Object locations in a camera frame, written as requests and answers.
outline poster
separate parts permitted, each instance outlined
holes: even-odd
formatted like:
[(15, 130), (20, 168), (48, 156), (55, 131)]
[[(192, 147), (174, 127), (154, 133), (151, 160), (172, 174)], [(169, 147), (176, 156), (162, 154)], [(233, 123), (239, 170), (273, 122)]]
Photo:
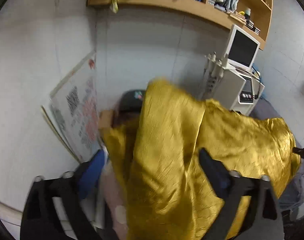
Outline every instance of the poster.
[(100, 149), (95, 52), (89, 53), (50, 93), (51, 110), (69, 147), (81, 162)]

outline wooden shelf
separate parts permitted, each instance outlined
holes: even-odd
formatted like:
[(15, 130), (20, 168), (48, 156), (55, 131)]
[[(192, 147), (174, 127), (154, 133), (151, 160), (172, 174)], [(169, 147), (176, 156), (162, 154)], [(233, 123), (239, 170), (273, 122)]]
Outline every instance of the wooden shelf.
[[(87, 0), (87, 5), (96, 7), (110, 5), (110, 3), (111, 0)], [(259, 8), (264, 8), (263, 13), (265, 16), (271, 16), (270, 8), (262, 0), (256, 0), (255, 3), (258, 5)], [(270, 18), (265, 21), (266, 23), (268, 23), (266, 33), (262, 32), (261, 26), (258, 26), (258, 28), (261, 29), (261, 33), (263, 34), (263, 36), (261, 36), (260, 33), (260, 36), (258, 36), (256, 33), (251, 31), (239, 21), (229, 17), (228, 14), (215, 9), (213, 6), (204, 2), (198, 2), (195, 0), (119, 0), (118, 4), (145, 5), (176, 10), (187, 14), (192, 14), (206, 20), (210, 20), (228, 29), (231, 29), (233, 24), (237, 24), (261, 43), (260, 49), (263, 49), (265, 46), (265, 40), (270, 23)]]

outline yellow cloth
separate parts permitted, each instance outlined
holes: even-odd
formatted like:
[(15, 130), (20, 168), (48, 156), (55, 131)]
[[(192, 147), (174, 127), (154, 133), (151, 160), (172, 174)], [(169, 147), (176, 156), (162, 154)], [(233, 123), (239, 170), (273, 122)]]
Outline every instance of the yellow cloth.
[[(128, 240), (202, 238), (223, 201), (199, 166), (201, 147), (243, 176), (270, 176), (278, 197), (300, 164), (283, 119), (242, 116), (163, 80), (149, 84), (140, 120), (109, 130), (104, 141), (124, 189)], [(248, 204), (243, 197), (227, 238), (238, 233)]]

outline white monitor frame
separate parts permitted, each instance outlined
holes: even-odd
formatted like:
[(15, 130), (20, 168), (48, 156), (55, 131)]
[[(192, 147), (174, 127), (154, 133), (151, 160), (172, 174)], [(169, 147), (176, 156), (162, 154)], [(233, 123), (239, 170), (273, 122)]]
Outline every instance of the white monitor frame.
[(224, 57), (225, 57), (226, 54), (230, 53), (230, 50), (231, 50), (231, 47), (232, 47), (232, 44), (233, 44), (233, 40), (234, 40), (236, 31), (239, 31), (239, 32), (243, 33), (249, 39), (251, 39), (252, 41), (254, 41), (257, 44), (257, 47), (256, 47), (255, 53), (253, 55), (253, 58), (251, 60), (251, 63), (250, 63), (250, 65), (248, 67), (245, 66), (245, 65), (243, 65), (243, 64), (241, 64), (241, 63), (239, 63), (239, 62), (231, 60), (231, 59), (228, 59), (228, 63), (230, 63), (233, 66), (237, 66), (237, 67), (243, 68), (244, 70), (247, 70), (247, 71), (251, 72), (252, 71), (252, 65), (254, 63), (256, 54), (258, 53), (258, 50), (260, 48), (260, 42), (257, 41), (255, 38), (253, 38), (250, 34), (248, 34), (245, 30), (243, 30), (242, 28), (240, 28), (236, 24), (234, 24), (232, 26), (231, 30), (230, 30), (230, 34), (229, 34), (229, 38), (228, 38), (228, 42), (227, 42), (227, 47), (226, 47), (226, 50), (224, 52)]

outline white machine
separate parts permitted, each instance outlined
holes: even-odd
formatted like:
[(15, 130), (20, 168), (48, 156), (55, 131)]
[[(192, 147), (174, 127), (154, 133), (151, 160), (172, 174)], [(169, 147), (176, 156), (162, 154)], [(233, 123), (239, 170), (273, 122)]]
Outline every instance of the white machine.
[(200, 98), (214, 98), (225, 108), (248, 116), (264, 90), (259, 73), (252, 73), (259, 47), (256, 39), (233, 25), (222, 59), (217, 60), (215, 53), (207, 56)]

